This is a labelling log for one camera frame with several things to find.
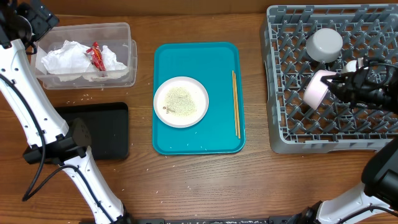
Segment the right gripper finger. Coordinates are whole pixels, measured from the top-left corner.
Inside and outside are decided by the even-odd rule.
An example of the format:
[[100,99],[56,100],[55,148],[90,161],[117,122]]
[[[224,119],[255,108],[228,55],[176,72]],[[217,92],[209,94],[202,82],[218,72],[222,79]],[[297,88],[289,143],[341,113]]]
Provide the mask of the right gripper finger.
[[351,75],[343,75],[343,74],[335,74],[335,75],[325,75],[321,77],[321,82],[324,83],[326,86],[342,86],[348,83]]
[[330,84],[328,85],[329,91],[334,94],[340,101],[344,103],[349,103],[349,93],[348,93],[348,86],[347,85],[337,85],[337,84]]

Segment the white cup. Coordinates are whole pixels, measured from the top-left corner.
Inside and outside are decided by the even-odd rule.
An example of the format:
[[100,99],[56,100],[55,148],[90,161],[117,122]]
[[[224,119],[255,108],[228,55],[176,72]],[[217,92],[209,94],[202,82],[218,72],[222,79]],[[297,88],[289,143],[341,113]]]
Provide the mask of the white cup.
[[364,65],[363,59],[358,58],[357,60],[352,60],[349,61],[341,70],[341,73],[349,73],[349,72],[355,72],[359,68],[361,68]]

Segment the small pink plate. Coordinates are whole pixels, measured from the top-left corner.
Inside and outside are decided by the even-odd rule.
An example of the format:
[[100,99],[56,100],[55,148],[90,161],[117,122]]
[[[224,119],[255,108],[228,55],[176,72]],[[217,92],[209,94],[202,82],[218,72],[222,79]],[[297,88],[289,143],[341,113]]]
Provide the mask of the small pink plate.
[[303,95],[303,101],[316,110],[328,92],[328,86],[321,81],[324,76],[336,75],[336,72],[319,70],[314,74]]

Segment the grey bowl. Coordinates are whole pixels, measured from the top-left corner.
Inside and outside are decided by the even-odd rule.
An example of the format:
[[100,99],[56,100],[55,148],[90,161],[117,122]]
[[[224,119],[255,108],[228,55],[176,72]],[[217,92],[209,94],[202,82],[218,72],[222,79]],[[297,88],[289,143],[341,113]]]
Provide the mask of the grey bowl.
[[335,61],[343,47],[343,38],[335,30],[322,28],[312,34],[306,42],[309,57],[317,62]]

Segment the white napkin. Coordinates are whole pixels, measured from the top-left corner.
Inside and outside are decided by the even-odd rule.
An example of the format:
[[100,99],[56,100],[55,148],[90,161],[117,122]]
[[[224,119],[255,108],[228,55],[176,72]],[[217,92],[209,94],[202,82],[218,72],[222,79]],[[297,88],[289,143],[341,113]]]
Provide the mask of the white napkin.
[[88,49],[88,46],[66,40],[61,49],[51,50],[41,62],[50,74],[60,75],[61,82],[72,81],[91,67],[91,61],[85,55]]
[[83,75],[85,80],[88,80],[89,82],[104,82],[106,80],[121,78],[127,74],[127,66],[122,62],[117,61],[116,54],[111,51],[107,45],[103,46],[101,54],[103,56],[103,62],[107,73]]

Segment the red sauce packet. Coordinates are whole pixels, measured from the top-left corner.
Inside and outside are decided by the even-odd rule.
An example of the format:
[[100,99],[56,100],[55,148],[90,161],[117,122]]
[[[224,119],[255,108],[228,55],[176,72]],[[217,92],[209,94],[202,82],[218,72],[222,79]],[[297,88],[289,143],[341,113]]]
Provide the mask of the red sauce packet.
[[99,71],[106,70],[100,47],[97,42],[94,42],[93,45],[86,50],[85,55],[89,58],[91,64],[94,65]]

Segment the wooden chopstick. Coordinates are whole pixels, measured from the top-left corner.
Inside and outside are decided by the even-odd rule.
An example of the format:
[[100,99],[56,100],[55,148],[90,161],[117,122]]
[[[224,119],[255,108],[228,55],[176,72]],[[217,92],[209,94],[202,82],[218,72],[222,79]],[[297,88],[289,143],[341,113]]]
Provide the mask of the wooden chopstick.
[[236,136],[238,137],[238,118],[236,114],[236,95],[235,95],[235,78],[234,78],[234,70],[231,71],[231,76],[232,76],[232,85],[233,85],[233,103],[234,103],[234,123],[235,123],[235,133]]
[[234,101],[235,101],[235,111],[236,111],[236,129],[238,139],[241,139],[241,127],[240,127],[240,116],[239,116],[239,101],[238,101],[238,88],[236,81],[236,74],[233,71],[233,83],[234,83]]

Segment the large white plate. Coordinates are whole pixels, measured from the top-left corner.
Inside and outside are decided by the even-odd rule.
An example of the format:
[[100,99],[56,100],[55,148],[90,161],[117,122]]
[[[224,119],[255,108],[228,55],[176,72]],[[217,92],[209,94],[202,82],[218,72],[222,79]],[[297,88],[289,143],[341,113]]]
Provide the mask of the large white plate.
[[205,87],[190,77],[168,79],[158,87],[153,99],[156,116],[173,128],[188,128],[199,123],[209,104]]

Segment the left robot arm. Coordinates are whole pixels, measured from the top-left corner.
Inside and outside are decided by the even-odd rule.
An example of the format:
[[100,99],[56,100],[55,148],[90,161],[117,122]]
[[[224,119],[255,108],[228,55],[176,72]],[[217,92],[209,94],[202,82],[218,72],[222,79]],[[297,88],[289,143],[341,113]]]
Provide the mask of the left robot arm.
[[24,159],[39,165],[22,199],[27,201],[64,171],[86,200],[95,223],[133,223],[95,163],[83,120],[66,122],[32,73],[27,49],[32,47],[36,54],[35,42],[58,23],[40,1],[1,1],[1,93],[24,129],[29,145]]

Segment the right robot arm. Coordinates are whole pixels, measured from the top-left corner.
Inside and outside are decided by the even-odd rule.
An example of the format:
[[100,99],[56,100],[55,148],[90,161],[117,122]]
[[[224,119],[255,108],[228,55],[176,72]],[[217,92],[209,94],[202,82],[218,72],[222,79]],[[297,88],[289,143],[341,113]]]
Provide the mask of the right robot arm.
[[[353,72],[320,70],[304,101],[316,109],[328,91],[350,108],[397,113],[397,65],[369,58]],[[357,223],[378,213],[397,215],[397,139],[371,158],[358,185],[293,215],[288,223]]]

